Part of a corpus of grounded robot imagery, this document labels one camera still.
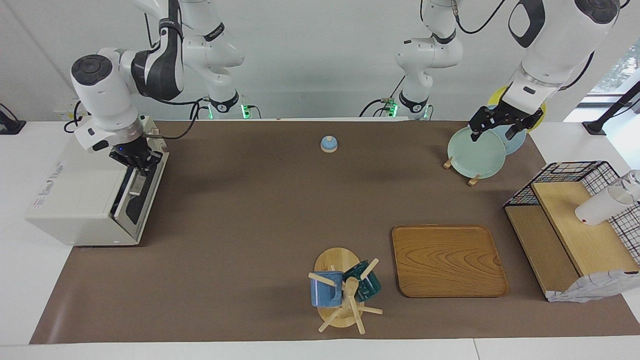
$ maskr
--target small blue round object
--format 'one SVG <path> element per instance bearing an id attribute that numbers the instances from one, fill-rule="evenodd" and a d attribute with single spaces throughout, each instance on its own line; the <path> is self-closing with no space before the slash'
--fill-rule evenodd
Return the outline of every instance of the small blue round object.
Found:
<path id="1" fill-rule="evenodd" d="M 324 152 L 334 152 L 338 149 L 338 140 L 331 135 L 327 135 L 320 142 L 320 148 Z"/>

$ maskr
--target brown table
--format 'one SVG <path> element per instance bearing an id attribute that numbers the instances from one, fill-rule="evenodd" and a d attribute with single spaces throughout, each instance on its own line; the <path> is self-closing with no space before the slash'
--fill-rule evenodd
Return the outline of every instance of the brown table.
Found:
<path id="1" fill-rule="evenodd" d="M 164 134 L 186 123 L 160 125 Z M 544 165 L 530 138 L 475 188 L 442 169 L 461 122 L 203 122 L 170 143 L 141 245 L 75 248 L 32 343 L 417 339 L 640 334 L 622 296 L 548 303 L 502 209 Z M 319 148 L 327 134 L 339 150 Z M 408 299 L 390 231 L 483 224 L 510 291 L 497 299 Z M 379 258 L 383 316 L 329 328 L 307 272 L 329 247 Z"/>

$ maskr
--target brown wooden cutting board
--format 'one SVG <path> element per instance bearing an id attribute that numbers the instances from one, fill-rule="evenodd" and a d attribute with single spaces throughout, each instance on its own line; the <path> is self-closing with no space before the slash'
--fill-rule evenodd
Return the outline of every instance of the brown wooden cutting board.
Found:
<path id="1" fill-rule="evenodd" d="M 484 226 L 403 225 L 392 237 L 398 283 L 407 297 L 499 297 L 509 291 Z"/>

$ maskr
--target wooden mug holder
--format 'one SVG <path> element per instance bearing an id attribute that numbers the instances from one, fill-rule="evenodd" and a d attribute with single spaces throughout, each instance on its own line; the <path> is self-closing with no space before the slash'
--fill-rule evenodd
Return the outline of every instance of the wooden mug holder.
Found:
<path id="1" fill-rule="evenodd" d="M 324 251 L 322 254 L 320 254 L 320 256 L 318 256 L 318 259 L 316 260 L 316 264 L 314 266 L 314 271 L 345 272 L 355 265 L 359 264 L 359 262 L 360 260 L 358 259 L 358 257 L 351 251 L 342 247 L 334 247 Z M 373 259 L 373 261 L 371 261 L 371 264 L 362 273 L 361 279 L 366 278 L 377 264 L 378 259 Z M 317 279 L 317 277 L 320 276 L 309 273 L 309 278 L 324 282 L 323 280 Z M 333 285 L 333 281 L 329 279 L 324 280 L 331 282 L 331 285 Z M 362 323 L 362 314 L 372 313 L 382 315 L 381 309 L 367 307 L 365 306 L 364 302 L 358 303 L 355 300 L 355 293 L 358 289 L 358 284 L 358 279 L 354 277 L 350 277 L 346 282 L 343 281 L 342 304 L 338 307 L 318 308 L 318 313 L 324 321 L 324 323 L 318 328 L 319 332 L 323 332 L 329 326 L 349 327 L 353 324 L 357 324 L 358 332 L 360 333 L 360 335 L 364 335 L 365 329 L 364 324 Z"/>
<path id="2" fill-rule="evenodd" d="M 444 165 L 442 165 L 442 167 L 449 169 L 451 168 L 451 162 L 453 161 L 453 156 L 449 157 L 449 159 L 447 160 L 446 163 L 444 163 Z M 480 174 L 476 175 L 473 179 L 469 180 L 467 182 L 467 185 L 469 186 L 475 186 L 477 184 L 477 182 L 480 180 Z"/>

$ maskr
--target white wall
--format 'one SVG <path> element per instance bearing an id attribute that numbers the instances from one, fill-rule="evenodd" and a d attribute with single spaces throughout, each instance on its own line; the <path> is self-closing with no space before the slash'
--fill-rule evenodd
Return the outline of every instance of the white wall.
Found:
<path id="1" fill-rule="evenodd" d="M 483 32 L 460 34 L 465 57 L 456 68 L 431 72 L 434 119 L 468 119 L 508 82 L 525 53 L 507 29 L 516 2 L 507 1 Z M 429 35 L 420 23 L 418 0 L 217 3 L 227 29 L 247 48 L 245 63 L 231 69 L 237 87 L 265 117 L 357 116 L 370 100 L 388 96 L 403 75 L 393 58 L 398 44 Z M 464 25 L 476 28 L 497 3 L 465 1 Z M 107 46 L 148 47 L 143 15 L 126 0 L 0 0 L 0 10 L 0 101 L 28 120 L 55 119 L 56 102 L 72 93 L 68 70 L 78 57 Z M 623 9 L 583 80 L 549 102 L 549 120 L 563 120 L 640 37 L 638 11 L 635 0 Z M 199 79 L 186 72 L 179 99 L 205 95 Z M 137 96 L 135 102 L 157 119 L 187 117 L 185 107 Z"/>

